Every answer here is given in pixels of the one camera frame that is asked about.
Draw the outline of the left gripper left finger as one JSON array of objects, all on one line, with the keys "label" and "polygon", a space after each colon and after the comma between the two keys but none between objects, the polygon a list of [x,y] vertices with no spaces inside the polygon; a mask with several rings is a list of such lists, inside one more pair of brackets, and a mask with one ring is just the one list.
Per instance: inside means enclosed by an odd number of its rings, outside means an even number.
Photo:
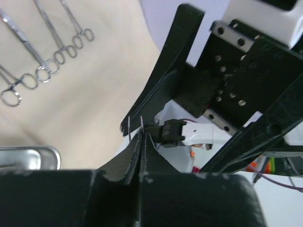
[{"label": "left gripper left finger", "polygon": [[98,222],[136,222],[140,216],[139,170],[143,133],[98,170]]}]

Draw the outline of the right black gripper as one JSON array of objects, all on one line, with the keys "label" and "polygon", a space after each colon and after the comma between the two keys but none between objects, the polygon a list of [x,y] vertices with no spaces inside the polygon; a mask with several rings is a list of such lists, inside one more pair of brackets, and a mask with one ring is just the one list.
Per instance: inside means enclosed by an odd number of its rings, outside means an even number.
[{"label": "right black gripper", "polygon": [[217,20],[196,66],[186,65],[204,15],[190,3],[178,6],[154,69],[120,131],[126,136],[141,123],[154,123],[174,94],[193,117],[205,116],[223,130],[237,130],[254,113],[265,112],[200,170],[235,173],[302,122],[303,54],[239,20]]}]

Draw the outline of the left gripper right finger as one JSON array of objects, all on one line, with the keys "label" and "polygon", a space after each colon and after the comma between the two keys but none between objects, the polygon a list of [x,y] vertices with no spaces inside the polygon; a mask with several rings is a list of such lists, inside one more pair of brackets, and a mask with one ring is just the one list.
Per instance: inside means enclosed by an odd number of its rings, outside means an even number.
[{"label": "left gripper right finger", "polygon": [[185,214],[184,175],[156,150],[144,135],[140,166],[140,219],[181,220]]}]

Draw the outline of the beige cloth surgical kit roll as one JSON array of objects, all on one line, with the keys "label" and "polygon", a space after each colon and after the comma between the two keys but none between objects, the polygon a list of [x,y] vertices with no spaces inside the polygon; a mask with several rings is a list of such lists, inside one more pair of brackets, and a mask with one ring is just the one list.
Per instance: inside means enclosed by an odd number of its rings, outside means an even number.
[{"label": "beige cloth surgical kit roll", "polygon": [[22,103],[0,106],[3,146],[50,145],[62,168],[98,168],[122,143],[120,123],[142,92],[159,50],[139,1],[69,0],[83,28],[95,34],[76,58],[35,90],[17,86]]}]

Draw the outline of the steel instrument tray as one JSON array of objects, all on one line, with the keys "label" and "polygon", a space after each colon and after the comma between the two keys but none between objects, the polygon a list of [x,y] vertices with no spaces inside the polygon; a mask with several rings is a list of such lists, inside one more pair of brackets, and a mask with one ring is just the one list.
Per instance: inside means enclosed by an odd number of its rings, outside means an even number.
[{"label": "steel instrument tray", "polygon": [[2,146],[1,170],[59,170],[61,156],[52,146]]}]

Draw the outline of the steel scissors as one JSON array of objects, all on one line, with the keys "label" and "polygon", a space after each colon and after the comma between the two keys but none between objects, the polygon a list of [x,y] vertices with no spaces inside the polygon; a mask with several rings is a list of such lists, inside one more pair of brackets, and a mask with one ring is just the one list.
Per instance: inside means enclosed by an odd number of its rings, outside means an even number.
[{"label": "steel scissors", "polygon": [[[15,37],[24,45],[27,51],[33,56],[33,58],[39,63],[39,66],[35,70],[35,76],[39,82],[47,83],[50,81],[53,74],[57,74],[60,70],[59,64],[55,59],[50,58],[45,60],[31,44],[26,35],[20,30],[16,22],[3,10],[0,9],[0,18],[12,31]],[[44,70],[47,73],[47,78],[43,79],[40,77],[39,71]]]}]

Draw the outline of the small steel forceps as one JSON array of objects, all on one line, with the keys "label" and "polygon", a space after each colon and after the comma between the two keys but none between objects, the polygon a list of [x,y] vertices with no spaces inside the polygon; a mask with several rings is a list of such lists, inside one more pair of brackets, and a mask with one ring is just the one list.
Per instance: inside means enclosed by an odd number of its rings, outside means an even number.
[{"label": "small steel forceps", "polygon": [[64,8],[69,20],[71,21],[76,35],[72,37],[72,42],[77,49],[82,49],[84,47],[84,42],[82,38],[84,37],[87,41],[92,42],[95,39],[95,35],[90,28],[83,29],[73,13],[71,12],[70,8],[67,5],[65,0],[60,0],[62,7]]}]

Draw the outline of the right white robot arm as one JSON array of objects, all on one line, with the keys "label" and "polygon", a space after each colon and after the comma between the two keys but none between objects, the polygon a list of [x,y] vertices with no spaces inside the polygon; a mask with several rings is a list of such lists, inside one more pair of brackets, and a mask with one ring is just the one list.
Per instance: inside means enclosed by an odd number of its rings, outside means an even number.
[{"label": "right white robot arm", "polygon": [[162,145],[222,144],[202,171],[234,173],[259,156],[300,157],[303,57],[243,20],[216,20],[195,66],[187,57],[204,17],[177,8],[160,56],[123,119],[124,135],[140,121]]}]

